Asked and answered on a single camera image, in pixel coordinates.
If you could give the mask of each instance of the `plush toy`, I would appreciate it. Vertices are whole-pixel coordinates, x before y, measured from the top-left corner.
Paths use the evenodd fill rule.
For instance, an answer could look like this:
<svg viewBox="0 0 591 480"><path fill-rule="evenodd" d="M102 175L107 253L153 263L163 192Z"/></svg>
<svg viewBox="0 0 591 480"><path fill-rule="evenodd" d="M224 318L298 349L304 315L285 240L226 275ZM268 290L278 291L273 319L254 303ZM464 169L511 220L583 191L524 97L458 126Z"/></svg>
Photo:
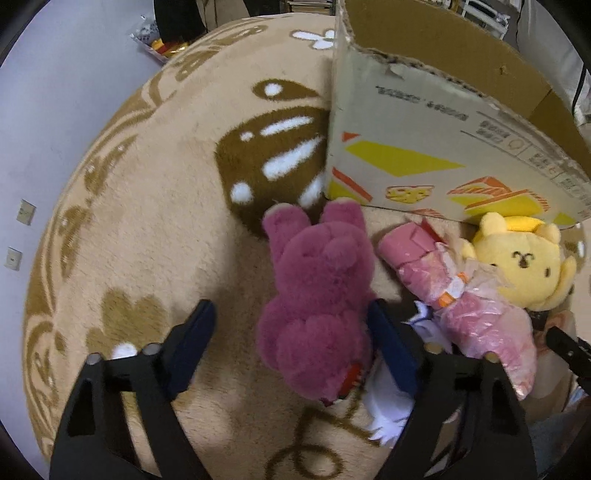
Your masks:
<svg viewBox="0 0 591 480"><path fill-rule="evenodd" d="M378 254L411 293L433 308L433 321L464 355L499 356L522 400L534 385L537 366L530 318L497 291L496 269L463 259L459 238L450 236L444 244L432 235L421 225L405 223L384 235Z"/></svg>
<svg viewBox="0 0 591 480"><path fill-rule="evenodd" d="M551 310L568 296L577 265L561 260L560 231L553 223L531 217L503 218L487 213L463 255L501 269L510 287L499 292L511 303L533 312Z"/></svg>
<svg viewBox="0 0 591 480"><path fill-rule="evenodd" d="M257 327L263 362L304 398L325 404L346 397L369 371L365 323L375 257L361 207L339 199L311 225L293 205L270 208L269 237L278 295Z"/></svg>

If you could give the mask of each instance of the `electrical outlet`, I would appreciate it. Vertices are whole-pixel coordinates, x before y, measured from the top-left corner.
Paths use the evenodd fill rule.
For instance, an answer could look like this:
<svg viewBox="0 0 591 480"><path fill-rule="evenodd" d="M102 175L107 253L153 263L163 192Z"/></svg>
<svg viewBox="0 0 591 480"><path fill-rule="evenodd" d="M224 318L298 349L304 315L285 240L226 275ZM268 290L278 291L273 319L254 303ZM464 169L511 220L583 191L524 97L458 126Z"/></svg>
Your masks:
<svg viewBox="0 0 591 480"><path fill-rule="evenodd" d="M10 268L10 270L18 271L18 269L21 267L21 258L21 252L13 248L8 248L8 253L6 255L6 263L4 264L4 266L6 268Z"/></svg>
<svg viewBox="0 0 591 480"><path fill-rule="evenodd" d="M31 225L36 207L26 200L21 200L21 207L18 209L17 220L25 225Z"/></svg>

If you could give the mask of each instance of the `yellow bear plush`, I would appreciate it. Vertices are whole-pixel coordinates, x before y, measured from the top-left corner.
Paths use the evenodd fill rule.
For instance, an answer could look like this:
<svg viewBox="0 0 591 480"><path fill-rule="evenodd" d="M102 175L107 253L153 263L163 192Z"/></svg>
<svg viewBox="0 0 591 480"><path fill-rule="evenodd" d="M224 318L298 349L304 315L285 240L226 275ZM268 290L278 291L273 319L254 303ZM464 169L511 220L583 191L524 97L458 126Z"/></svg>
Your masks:
<svg viewBox="0 0 591 480"><path fill-rule="evenodd" d="M551 310L568 296L576 261L561 261L560 230L531 217L502 217L487 213L472 243L465 241L464 257L501 269L512 287L499 292L518 307L534 312Z"/></svg>

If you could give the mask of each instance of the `round rug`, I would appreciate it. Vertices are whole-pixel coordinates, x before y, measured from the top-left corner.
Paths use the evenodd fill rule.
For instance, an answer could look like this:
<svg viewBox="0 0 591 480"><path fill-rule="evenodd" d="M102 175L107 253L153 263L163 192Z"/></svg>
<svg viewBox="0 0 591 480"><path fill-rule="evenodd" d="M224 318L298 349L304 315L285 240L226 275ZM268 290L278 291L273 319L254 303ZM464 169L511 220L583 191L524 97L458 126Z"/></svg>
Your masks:
<svg viewBox="0 0 591 480"><path fill-rule="evenodd" d="M48 458L87 355L162 341L208 298L217 331L174 408L212 477L360 480L383 464L389 450L368 439L359 392L331 408L306 402L255 352L254 327L274 295L262 213L290 202L314 216L325 202L333 24L287 14L224 25L125 102L82 159L41 240L25 305L25 392ZM364 213L373 239L419 219ZM372 286L407 300L381 263ZM544 399L545 415L565 389ZM131 395L125 406L142 465L156 472Z"/></svg>

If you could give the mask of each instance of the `bear ear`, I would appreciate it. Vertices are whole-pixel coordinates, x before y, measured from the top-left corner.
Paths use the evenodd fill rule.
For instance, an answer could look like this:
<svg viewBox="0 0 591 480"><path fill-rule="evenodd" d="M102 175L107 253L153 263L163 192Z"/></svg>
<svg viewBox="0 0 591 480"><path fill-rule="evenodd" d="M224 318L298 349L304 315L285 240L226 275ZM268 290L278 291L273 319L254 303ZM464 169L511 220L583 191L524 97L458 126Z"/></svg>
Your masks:
<svg viewBox="0 0 591 480"><path fill-rule="evenodd" d="M507 222L496 212L489 212L480 220L480 232L483 236L489 236L493 233L505 233L507 231Z"/></svg>
<svg viewBox="0 0 591 480"><path fill-rule="evenodd" d="M534 233L537 236L549 240L553 244L558 245L558 243L560 243L560 230L553 223L542 223L541 225L538 225L538 228L534 230Z"/></svg>

